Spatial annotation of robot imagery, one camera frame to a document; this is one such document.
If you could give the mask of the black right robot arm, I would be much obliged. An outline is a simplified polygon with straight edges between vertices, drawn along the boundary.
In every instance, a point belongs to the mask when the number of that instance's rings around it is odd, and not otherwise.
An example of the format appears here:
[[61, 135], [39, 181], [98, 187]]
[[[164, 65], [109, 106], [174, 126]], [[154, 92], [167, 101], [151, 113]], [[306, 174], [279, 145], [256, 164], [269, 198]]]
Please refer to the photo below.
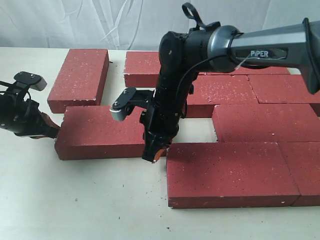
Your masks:
[[243, 33], [219, 22], [204, 24], [189, 2], [181, 8], [196, 26], [187, 33], [170, 31], [160, 41], [157, 84], [140, 118], [144, 125], [144, 160], [156, 162], [172, 143], [200, 72], [231, 73], [239, 67], [295, 68], [310, 94], [319, 91], [319, 22], [305, 18], [296, 25]]

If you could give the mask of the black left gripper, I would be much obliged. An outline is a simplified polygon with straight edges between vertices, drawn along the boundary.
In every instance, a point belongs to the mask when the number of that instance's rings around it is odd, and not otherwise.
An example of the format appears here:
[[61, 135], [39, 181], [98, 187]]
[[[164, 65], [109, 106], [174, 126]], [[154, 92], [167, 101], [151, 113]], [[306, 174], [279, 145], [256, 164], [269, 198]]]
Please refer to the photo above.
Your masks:
[[60, 131], [49, 115], [39, 111], [38, 102], [9, 91], [0, 92], [0, 128], [35, 140], [56, 138]]

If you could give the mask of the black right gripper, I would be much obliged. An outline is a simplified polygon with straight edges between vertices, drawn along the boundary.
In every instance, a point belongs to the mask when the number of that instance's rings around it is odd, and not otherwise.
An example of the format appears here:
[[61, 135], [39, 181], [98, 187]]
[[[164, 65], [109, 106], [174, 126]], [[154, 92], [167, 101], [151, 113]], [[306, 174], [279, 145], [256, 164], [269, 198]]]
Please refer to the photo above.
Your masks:
[[140, 117], [144, 125], [144, 160], [155, 164], [161, 157], [167, 157], [179, 131], [180, 118], [186, 116], [187, 97], [193, 93], [194, 80], [194, 74], [158, 76], [147, 110]]

